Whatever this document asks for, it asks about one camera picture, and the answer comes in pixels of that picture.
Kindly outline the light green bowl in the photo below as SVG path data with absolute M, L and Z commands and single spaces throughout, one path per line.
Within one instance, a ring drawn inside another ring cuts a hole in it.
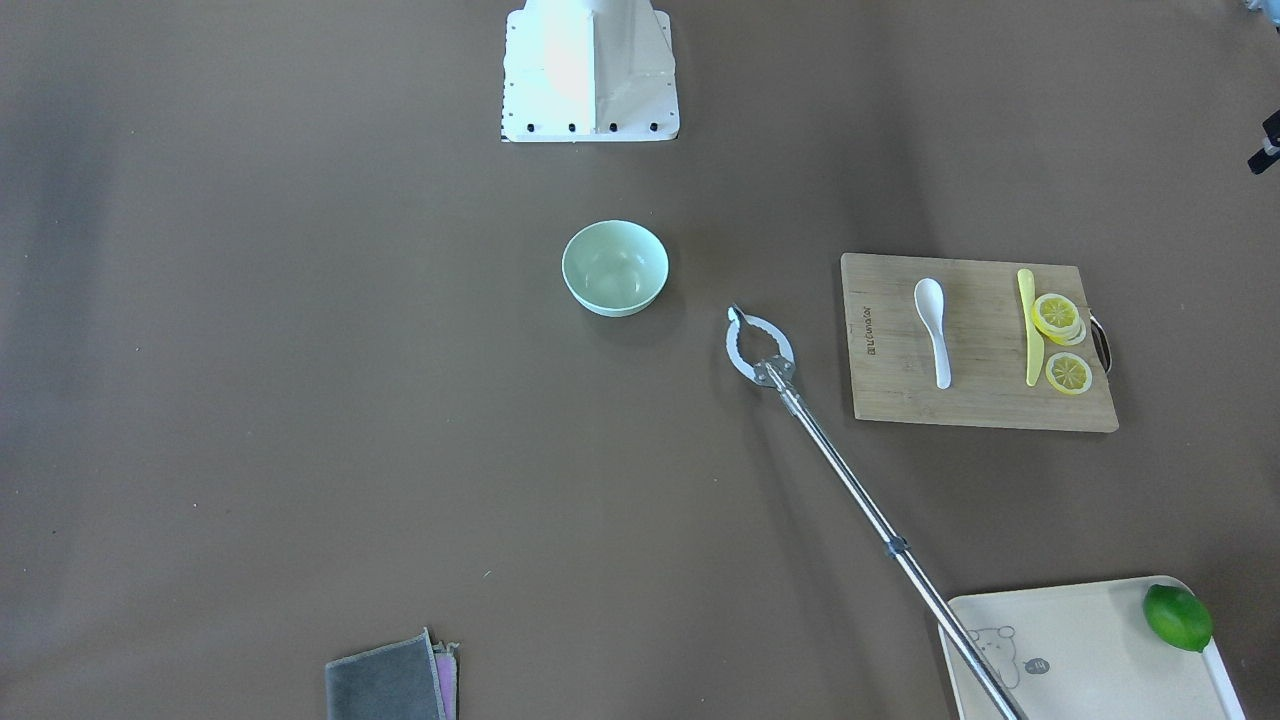
M 580 229 L 564 246 L 561 273 L 579 305 L 622 318 L 649 307 L 669 278 L 669 254 L 648 228 L 613 219 Z

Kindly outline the white ceramic spoon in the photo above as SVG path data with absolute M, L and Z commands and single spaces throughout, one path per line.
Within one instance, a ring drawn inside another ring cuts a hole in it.
M 931 338 L 934 361 L 934 386 L 948 389 L 952 384 L 948 347 L 945 338 L 945 292 L 941 283 L 932 277 L 916 282 L 914 291 L 916 315 Z

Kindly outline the metal reacher grabber tool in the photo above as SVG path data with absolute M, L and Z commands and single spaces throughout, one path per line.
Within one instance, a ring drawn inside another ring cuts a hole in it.
M 797 420 L 829 464 L 835 475 L 844 483 L 846 491 L 884 546 L 886 556 L 899 565 L 940 625 L 945 639 L 959 652 L 961 661 L 968 666 L 970 674 L 997 714 L 1002 719 L 1025 719 L 1025 710 L 1015 701 L 1011 692 L 1000 680 L 991 662 L 978 650 L 966 628 L 942 600 L 933 582 L 915 559 L 909 542 L 897 533 L 888 518 L 877 506 L 797 391 L 794 383 L 796 359 L 788 338 L 768 320 L 744 313 L 736 304 L 728 306 L 726 319 L 724 350 L 735 369 L 755 386 L 773 389 L 778 395 L 781 404 Z M 749 361 L 740 347 L 740 336 L 746 328 L 768 336 L 776 345 L 776 352 Z

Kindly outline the bamboo cutting board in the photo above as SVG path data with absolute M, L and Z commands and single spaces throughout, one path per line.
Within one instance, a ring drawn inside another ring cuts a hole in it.
M 1078 396 L 1025 383 L 1027 328 L 1018 263 L 846 252 L 840 260 L 852 411 L 865 421 L 1111 433 L 1119 427 L 1091 338 L 1073 347 L 1093 372 Z M 952 383 L 936 384 L 931 337 L 916 313 L 923 278 L 943 291 Z

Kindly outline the grey folded cloth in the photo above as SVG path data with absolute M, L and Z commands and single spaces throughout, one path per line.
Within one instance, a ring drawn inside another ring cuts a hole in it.
M 329 719 L 457 719 L 460 644 L 428 626 L 325 666 Z

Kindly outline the yellow plastic knife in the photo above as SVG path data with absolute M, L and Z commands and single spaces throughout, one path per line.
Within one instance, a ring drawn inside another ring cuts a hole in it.
M 1024 266 L 1018 270 L 1016 279 L 1027 337 L 1025 383 L 1028 387 L 1036 387 L 1042 377 L 1044 364 L 1044 338 L 1034 323 L 1036 277 L 1030 268 Z

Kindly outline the stacked lemon slices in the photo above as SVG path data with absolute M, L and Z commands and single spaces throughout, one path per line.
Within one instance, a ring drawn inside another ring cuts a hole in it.
M 1085 322 L 1079 307 L 1060 293 L 1043 293 L 1030 306 L 1033 327 L 1060 346 L 1075 346 L 1085 337 Z

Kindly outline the single lemon slice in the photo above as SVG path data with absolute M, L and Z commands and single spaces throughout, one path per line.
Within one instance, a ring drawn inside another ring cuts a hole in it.
M 1076 354 L 1059 352 L 1047 357 L 1044 378 L 1061 395 L 1078 396 L 1088 392 L 1094 375 L 1089 363 Z

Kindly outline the cream rabbit tray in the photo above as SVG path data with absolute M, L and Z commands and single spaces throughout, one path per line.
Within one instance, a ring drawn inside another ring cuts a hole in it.
M 963 594 L 948 601 L 1029 719 L 1243 719 L 1215 643 L 1160 639 L 1143 614 L 1167 575 Z

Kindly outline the green lime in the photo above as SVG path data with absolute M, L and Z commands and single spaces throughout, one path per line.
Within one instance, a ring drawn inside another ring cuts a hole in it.
M 1213 639 L 1208 609 L 1180 585 L 1152 584 L 1142 611 L 1148 628 L 1174 648 L 1203 653 Z

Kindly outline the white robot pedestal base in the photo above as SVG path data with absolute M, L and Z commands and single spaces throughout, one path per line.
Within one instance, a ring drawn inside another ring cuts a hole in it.
M 526 1 L 506 17 L 500 140 L 678 137 L 669 14 L 649 1 Z

